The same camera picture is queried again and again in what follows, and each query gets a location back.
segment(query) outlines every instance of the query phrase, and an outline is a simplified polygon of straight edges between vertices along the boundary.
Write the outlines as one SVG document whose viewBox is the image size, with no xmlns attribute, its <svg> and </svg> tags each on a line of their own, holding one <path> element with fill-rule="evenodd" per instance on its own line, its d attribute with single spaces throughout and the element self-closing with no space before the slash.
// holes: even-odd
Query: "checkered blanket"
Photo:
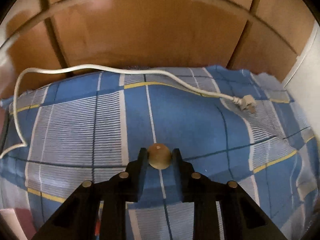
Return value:
<svg viewBox="0 0 320 240">
<path fill-rule="evenodd" d="M 17 108 L 28 147 L 0 161 L 3 206 L 30 209 L 39 229 L 82 181 L 108 180 L 141 147 L 163 143 L 210 179 L 237 181 L 288 239 L 299 238 L 318 194 L 319 157 L 298 104 L 264 73 L 162 69 L 200 89 L 251 94 L 257 112 L 154 74 L 95 72 L 24 93 Z M 11 115 L 4 148 L 16 143 Z M 192 239 L 193 203 L 178 199 L 172 167 L 148 167 L 126 216 L 128 239 Z"/>
</svg>

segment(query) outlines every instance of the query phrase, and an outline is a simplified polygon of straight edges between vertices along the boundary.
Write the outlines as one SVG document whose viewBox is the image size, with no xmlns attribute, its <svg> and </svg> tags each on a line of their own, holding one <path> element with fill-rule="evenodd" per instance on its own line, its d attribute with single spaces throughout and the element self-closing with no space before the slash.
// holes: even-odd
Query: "power cord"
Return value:
<svg viewBox="0 0 320 240">
<path fill-rule="evenodd" d="M 216 92 L 209 92 L 206 90 L 202 90 L 199 88 L 195 88 L 186 82 L 182 81 L 175 75 L 171 74 L 170 72 L 164 71 L 164 70 L 159 70 L 159 69 L 148 69 L 148 70 L 126 70 L 126 69 L 116 69 L 116 68 L 111 68 L 111 67 L 106 67 L 106 66 L 100 66 L 100 65 L 93 65 L 93 64 L 85 64 L 85 65 L 79 65 L 79 66 L 74 66 L 74 67 L 69 67 L 69 68 L 64 68 L 64 69 L 56 69 L 56 70 L 49 70 L 49 69 L 41 69 L 41 68 L 27 68 L 24 71 L 20 73 L 18 76 L 18 79 L 16 81 L 15 87 L 14 87 L 14 94 L 13 94 L 13 119 L 14 119 L 14 124 L 18 133 L 18 136 L 21 140 L 20 144 L 15 144 L 12 145 L 11 147 L 5 149 L 1 154 L 0 154 L 0 159 L 3 158 L 4 155 L 6 155 L 8 152 L 11 150 L 20 148 L 20 147 L 26 147 L 28 144 L 25 140 L 25 138 L 22 135 L 20 125 L 19 125 L 19 120 L 18 120 L 18 113 L 17 113 L 17 97 L 18 97 L 18 92 L 19 92 L 19 86 L 21 83 L 21 80 L 23 76 L 26 73 L 30 72 L 35 72 L 35 73 L 42 73 L 42 74 L 61 74 L 61 73 L 67 73 L 71 71 L 76 71 L 76 70 L 81 70 L 81 69 L 98 69 L 102 71 L 109 71 L 113 73 L 119 73 L 119 74 L 158 74 L 158 75 L 164 75 L 167 77 L 172 78 L 182 86 L 186 87 L 189 90 L 192 90 L 196 93 L 203 94 L 203 95 L 208 95 L 212 97 L 217 97 L 217 98 L 224 98 L 227 100 L 232 101 L 234 104 L 240 106 L 242 110 L 247 109 L 250 110 L 251 112 L 254 112 L 254 107 L 256 106 L 256 103 L 251 95 L 244 96 L 242 99 L 238 97 L 232 97 L 229 95 L 221 94 L 221 93 L 216 93 Z"/>
</svg>

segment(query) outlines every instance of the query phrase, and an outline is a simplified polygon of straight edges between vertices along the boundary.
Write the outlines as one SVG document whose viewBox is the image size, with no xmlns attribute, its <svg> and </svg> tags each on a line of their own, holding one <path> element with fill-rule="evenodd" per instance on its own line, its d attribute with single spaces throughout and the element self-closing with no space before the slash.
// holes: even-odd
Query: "round wooden knob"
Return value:
<svg viewBox="0 0 320 240">
<path fill-rule="evenodd" d="M 149 163 L 158 170 L 164 170 L 170 166 L 171 152 L 167 146 L 162 143 L 154 143 L 148 148 Z"/>
</svg>

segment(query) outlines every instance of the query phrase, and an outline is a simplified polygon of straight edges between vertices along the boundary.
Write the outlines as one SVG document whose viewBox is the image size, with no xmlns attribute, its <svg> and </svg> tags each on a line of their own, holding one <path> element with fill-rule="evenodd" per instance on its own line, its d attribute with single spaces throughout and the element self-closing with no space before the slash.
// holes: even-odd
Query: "white cable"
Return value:
<svg viewBox="0 0 320 240">
<path fill-rule="evenodd" d="M 28 145 L 25 138 L 22 135 L 21 130 L 20 130 L 20 125 L 19 125 L 19 121 L 18 121 L 18 113 L 17 113 L 17 97 L 18 97 L 18 92 L 19 92 L 19 86 L 20 86 L 20 83 L 21 83 L 23 76 L 29 72 L 36 72 L 36 73 L 43 73 L 43 74 L 61 74 L 61 73 L 67 73 L 67 72 L 76 71 L 76 70 L 80 70 L 80 69 L 86 69 L 86 68 L 99 69 L 99 70 L 109 71 L 109 72 L 119 73 L 119 74 L 140 74 L 140 75 L 142 75 L 142 74 L 159 74 L 159 75 L 165 75 L 165 76 L 172 78 L 173 80 L 175 80 L 176 82 L 178 82 L 182 86 L 184 86 L 184 87 L 186 87 L 196 93 L 208 95 L 208 96 L 213 96 L 213 97 L 225 98 L 227 100 L 231 100 L 233 103 L 235 103 L 237 105 L 241 105 L 241 103 L 242 103 L 241 98 L 232 97 L 232 96 L 228 96 L 228 95 L 221 94 L 221 93 L 209 92 L 206 90 L 195 88 L 195 87 L 187 84 L 186 82 L 182 81 L 181 79 L 179 79 L 175 75 L 171 74 L 170 72 L 167 72 L 164 70 L 159 70 L 159 69 L 126 70 L 126 69 L 116 69 L 116 68 L 105 67 L 105 66 L 100 66 L 100 65 L 93 65 L 93 64 L 85 64 L 85 65 L 79 65 L 79 66 L 74 66 L 74 67 L 69 67 L 69 68 L 64 68 L 64 69 L 56 69 L 56 70 L 41 69 L 41 68 L 27 68 L 24 71 L 22 71 L 20 73 L 20 75 L 18 76 L 16 85 L 14 87 L 14 94 L 13 94 L 13 119 L 14 119 L 14 124 L 15 124 L 16 130 L 17 130 L 18 136 L 19 136 L 22 143 L 15 144 L 15 145 L 5 149 L 0 154 L 0 159 L 2 159 L 3 156 L 6 155 L 11 150 L 14 150 L 14 149 L 17 149 L 20 147 L 26 147 Z"/>
</svg>

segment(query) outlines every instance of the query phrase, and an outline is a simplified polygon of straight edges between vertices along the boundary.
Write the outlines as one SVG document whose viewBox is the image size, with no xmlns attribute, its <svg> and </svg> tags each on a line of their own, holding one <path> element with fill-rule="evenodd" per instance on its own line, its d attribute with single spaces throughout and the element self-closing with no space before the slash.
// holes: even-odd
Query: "metal pin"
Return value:
<svg viewBox="0 0 320 240">
<path fill-rule="evenodd" d="M 121 173 L 119 174 L 119 177 L 120 177 L 121 179 L 126 179 L 127 177 L 129 177 L 129 173 L 123 171 L 123 172 L 121 172 Z"/>
<path fill-rule="evenodd" d="M 199 178 L 201 178 L 201 174 L 199 172 L 194 172 L 191 174 L 191 177 L 193 179 L 199 179 Z"/>
<path fill-rule="evenodd" d="M 238 187 L 238 183 L 235 182 L 234 180 L 228 181 L 228 186 L 231 188 L 236 188 Z"/>
<path fill-rule="evenodd" d="M 82 182 L 82 187 L 90 187 L 92 182 L 90 180 L 85 180 Z"/>
</svg>

